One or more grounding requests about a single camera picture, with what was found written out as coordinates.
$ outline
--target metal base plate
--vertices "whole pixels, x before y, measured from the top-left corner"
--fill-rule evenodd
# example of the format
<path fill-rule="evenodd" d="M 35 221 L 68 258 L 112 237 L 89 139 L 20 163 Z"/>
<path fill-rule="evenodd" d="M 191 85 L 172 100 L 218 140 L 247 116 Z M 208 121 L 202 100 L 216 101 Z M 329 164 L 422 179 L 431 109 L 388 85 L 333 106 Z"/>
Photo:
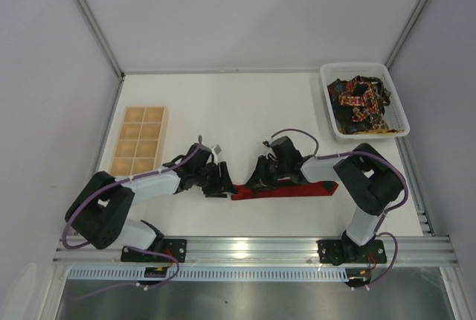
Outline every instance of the metal base plate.
<path fill-rule="evenodd" d="M 187 254 L 187 240 L 165 239 L 161 253 L 166 253 L 166 249 L 172 253 L 172 256 L 178 260 L 179 263 L 185 262 L 185 255 Z M 131 249 L 124 247 L 120 254 L 120 261 L 124 263 L 169 263 L 170 261 L 164 257 L 156 255 L 145 255 L 143 253 L 134 252 Z"/>
<path fill-rule="evenodd" d="M 341 240 L 319 240 L 318 242 L 319 260 L 322 264 L 348 263 L 344 259 L 344 250 Z M 355 262 L 355 264 L 368 264 L 368 254 L 372 254 L 377 264 L 387 263 L 387 255 L 385 254 L 384 243 L 381 240 L 372 240 L 365 246 L 363 252 Z"/>

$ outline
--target metal rail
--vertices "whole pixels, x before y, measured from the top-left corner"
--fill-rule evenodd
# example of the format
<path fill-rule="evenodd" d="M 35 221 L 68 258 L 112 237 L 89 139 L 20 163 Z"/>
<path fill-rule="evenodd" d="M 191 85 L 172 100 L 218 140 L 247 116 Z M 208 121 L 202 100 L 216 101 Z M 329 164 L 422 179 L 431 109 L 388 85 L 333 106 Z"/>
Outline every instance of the metal rail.
<path fill-rule="evenodd" d="M 319 266 L 318 240 L 338 237 L 168 237 L 187 239 L 187 257 L 184 266 Z M 387 257 L 393 255 L 394 244 L 389 238 L 380 238 Z M 457 258 L 449 237 L 397 237 L 399 253 L 396 267 L 457 266 Z M 84 242 L 80 236 L 70 236 L 72 245 Z M 69 251 L 60 243 L 54 256 L 56 265 L 131 266 L 121 263 L 121 247 L 96 250 L 87 246 L 80 251 Z M 343 264 L 347 268 L 358 264 Z"/>
<path fill-rule="evenodd" d="M 402 32 L 400 33 L 399 38 L 393 45 L 387 60 L 385 61 L 385 65 L 388 69 L 390 69 L 395 62 L 395 59 L 399 55 L 400 51 L 402 50 L 403 45 L 407 41 L 407 38 L 410 36 L 411 31 L 414 29 L 415 24 L 418 22 L 422 12 L 424 11 L 426 5 L 430 0 L 418 0 L 415 5 L 414 10 L 411 12 L 410 17 L 407 20 Z"/>
<path fill-rule="evenodd" d="M 94 14 L 92 13 L 91 8 L 86 0 L 74 0 L 78 10 L 80 11 L 81 15 L 83 15 L 84 21 L 89 27 L 92 35 L 97 41 L 101 51 L 104 53 L 104 56 L 108 60 L 111 68 L 114 70 L 114 73 L 118 77 L 119 80 L 123 78 L 123 72 L 120 69 L 119 63 L 116 60 L 114 53 L 112 52 L 109 43 L 107 42 L 104 33 L 102 32 L 99 24 L 97 23 Z"/>
<path fill-rule="evenodd" d="M 410 144 L 408 143 L 408 137 L 396 138 L 396 147 L 399 151 L 400 158 L 402 159 L 403 169 L 407 176 L 408 187 L 414 198 L 415 208 L 418 213 L 420 225 L 422 226 L 422 231 L 424 234 L 435 235 L 434 228 L 431 224 L 431 210 L 428 210 L 429 207 L 426 202 L 427 198 L 422 186 L 417 163 L 415 162 Z"/>
<path fill-rule="evenodd" d="M 445 282 L 446 293 L 453 309 L 455 320 L 476 318 L 471 299 L 466 294 L 466 285 L 460 268 L 441 268 L 441 275 Z"/>

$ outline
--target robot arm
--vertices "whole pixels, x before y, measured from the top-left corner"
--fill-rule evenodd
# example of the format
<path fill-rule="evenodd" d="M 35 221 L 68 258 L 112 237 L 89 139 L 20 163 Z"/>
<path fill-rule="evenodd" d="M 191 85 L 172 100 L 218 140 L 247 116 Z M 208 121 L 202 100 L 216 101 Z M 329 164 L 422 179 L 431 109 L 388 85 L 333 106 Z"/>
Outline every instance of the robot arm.
<path fill-rule="evenodd" d="M 149 223 L 128 220 L 129 209 L 140 202 L 180 193 L 194 185 L 202 187 L 206 197 L 236 193 L 226 162 L 218 160 L 218 153 L 218 146 L 208 148 L 194 144 L 185 156 L 178 156 L 147 174 L 115 178 L 105 171 L 96 173 L 68 209 L 65 220 L 96 249 L 112 244 L 149 249 L 154 243 L 160 251 L 164 235 Z M 99 194 L 90 199 L 94 193 Z"/>
<path fill-rule="evenodd" d="M 287 136 L 264 144 L 272 155 L 258 158 L 245 186 L 256 191 L 270 190 L 279 187 L 278 180 L 283 178 L 297 185 L 340 181 L 357 205 L 342 236 L 346 259 L 355 260 L 360 248 L 374 239 L 387 205 L 404 189 L 391 165 L 369 144 L 360 144 L 354 151 L 344 153 L 345 159 L 338 155 L 303 157 Z"/>

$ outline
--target white plastic basket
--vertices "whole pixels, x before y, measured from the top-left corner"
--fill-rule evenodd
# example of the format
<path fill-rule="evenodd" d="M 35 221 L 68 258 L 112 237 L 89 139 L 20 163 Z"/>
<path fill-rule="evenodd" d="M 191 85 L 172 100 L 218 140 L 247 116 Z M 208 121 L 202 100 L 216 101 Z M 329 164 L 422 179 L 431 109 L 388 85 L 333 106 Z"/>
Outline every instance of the white plastic basket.
<path fill-rule="evenodd" d="M 334 112 L 330 102 L 327 86 L 337 79 L 351 80 L 355 76 L 377 77 L 382 80 L 385 88 L 390 92 L 390 105 L 385 107 L 384 120 L 391 129 L 402 130 L 394 134 L 342 134 L 338 130 L 338 122 L 334 118 Z M 330 63 L 321 67 L 321 80 L 326 96 L 327 109 L 329 110 L 330 122 L 337 138 L 342 139 L 388 139 L 405 136 L 410 132 L 407 116 L 403 111 L 402 104 L 396 93 L 393 81 L 387 67 L 381 63 Z"/>

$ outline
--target patterned fabric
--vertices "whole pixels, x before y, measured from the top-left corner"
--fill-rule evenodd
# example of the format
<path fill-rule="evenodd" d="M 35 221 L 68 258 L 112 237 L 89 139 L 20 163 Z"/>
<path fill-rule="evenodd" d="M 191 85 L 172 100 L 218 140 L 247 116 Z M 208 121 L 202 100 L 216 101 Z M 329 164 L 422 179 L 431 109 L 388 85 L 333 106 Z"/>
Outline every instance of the patterned fabric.
<path fill-rule="evenodd" d="M 342 133 L 395 132 L 383 119 L 390 100 L 379 78 L 356 76 L 349 81 L 336 80 L 328 90 Z"/>

